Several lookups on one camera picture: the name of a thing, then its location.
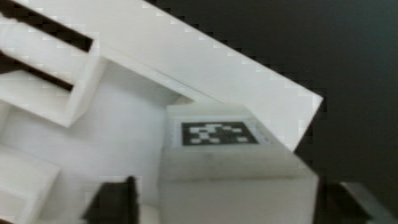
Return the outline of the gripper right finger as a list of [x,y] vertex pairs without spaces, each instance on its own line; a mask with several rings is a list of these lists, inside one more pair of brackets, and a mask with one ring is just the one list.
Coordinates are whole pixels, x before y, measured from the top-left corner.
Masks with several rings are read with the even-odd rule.
[[398,216],[358,182],[321,179],[314,224],[398,224]]

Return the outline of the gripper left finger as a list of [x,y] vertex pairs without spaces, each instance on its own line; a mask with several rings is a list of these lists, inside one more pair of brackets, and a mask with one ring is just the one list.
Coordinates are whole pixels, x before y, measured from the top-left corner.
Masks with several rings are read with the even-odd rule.
[[138,192],[134,177],[104,182],[83,216],[86,224],[138,224]]

